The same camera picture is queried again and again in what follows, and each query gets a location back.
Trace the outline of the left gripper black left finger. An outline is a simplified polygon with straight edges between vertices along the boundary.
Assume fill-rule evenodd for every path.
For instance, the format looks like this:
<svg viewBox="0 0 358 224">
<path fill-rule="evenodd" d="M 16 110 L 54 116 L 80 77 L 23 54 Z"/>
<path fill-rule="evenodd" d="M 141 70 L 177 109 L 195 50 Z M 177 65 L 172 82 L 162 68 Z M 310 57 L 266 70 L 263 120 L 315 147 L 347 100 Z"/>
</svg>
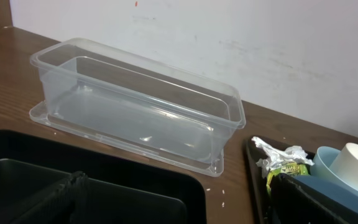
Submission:
<svg viewBox="0 0 358 224">
<path fill-rule="evenodd" d="M 85 223 L 89 178 L 81 171 L 0 209 L 0 223 Z"/>
</svg>

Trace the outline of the light blue bowl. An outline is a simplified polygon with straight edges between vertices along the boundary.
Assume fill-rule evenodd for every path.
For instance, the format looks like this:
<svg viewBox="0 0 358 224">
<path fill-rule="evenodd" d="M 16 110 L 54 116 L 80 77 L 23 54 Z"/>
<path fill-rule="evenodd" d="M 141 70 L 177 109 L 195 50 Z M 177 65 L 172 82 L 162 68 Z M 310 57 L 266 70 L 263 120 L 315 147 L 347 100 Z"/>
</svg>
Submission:
<svg viewBox="0 0 358 224">
<path fill-rule="evenodd" d="M 358 196 L 358 190 L 341 180 L 329 166 L 341 151 L 328 146 L 321 146 L 313 158 L 314 165 L 310 167 L 310 174 L 324 180 L 328 180 Z"/>
</svg>

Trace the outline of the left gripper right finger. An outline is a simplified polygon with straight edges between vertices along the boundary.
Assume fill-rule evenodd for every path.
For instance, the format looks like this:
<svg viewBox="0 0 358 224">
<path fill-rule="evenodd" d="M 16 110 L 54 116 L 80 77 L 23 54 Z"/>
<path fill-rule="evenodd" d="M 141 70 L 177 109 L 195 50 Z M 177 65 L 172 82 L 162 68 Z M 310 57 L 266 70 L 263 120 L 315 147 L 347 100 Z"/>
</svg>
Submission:
<svg viewBox="0 0 358 224">
<path fill-rule="evenodd" d="M 281 223 L 355 223 L 358 214 L 287 174 L 273 177 L 271 202 Z"/>
</svg>

